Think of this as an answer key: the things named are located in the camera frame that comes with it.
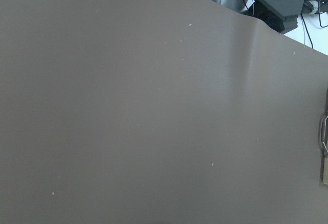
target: gray tabletop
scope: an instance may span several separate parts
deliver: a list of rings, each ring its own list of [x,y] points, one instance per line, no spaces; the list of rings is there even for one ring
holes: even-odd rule
[[[327,223],[327,56],[209,0],[0,8],[0,223]]]

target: white surface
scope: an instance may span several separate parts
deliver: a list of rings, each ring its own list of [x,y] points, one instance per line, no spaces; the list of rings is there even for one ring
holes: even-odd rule
[[[213,0],[220,5],[223,5],[238,13],[245,10],[242,0]],[[247,6],[252,4],[252,0],[247,1]],[[313,43],[313,48],[323,54],[328,55],[328,27],[321,28],[319,25],[318,15],[303,15],[307,29]],[[298,27],[285,35],[292,38],[302,44],[311,47],[308,35],[303,27],[301,17],[297,18]],[[328,25],[328,15],[326,13],[321,15],[321,24],[323,26]]]

